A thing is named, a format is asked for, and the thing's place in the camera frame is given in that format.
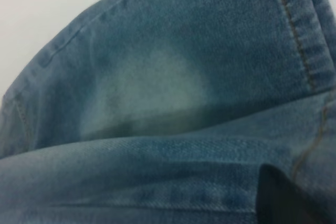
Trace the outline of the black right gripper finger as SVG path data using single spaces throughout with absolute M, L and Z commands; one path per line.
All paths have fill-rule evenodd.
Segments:
M 258 223 L 333 223 L 331 216 L 305 191 L 268 164 L 259 169 L 256 216 Z

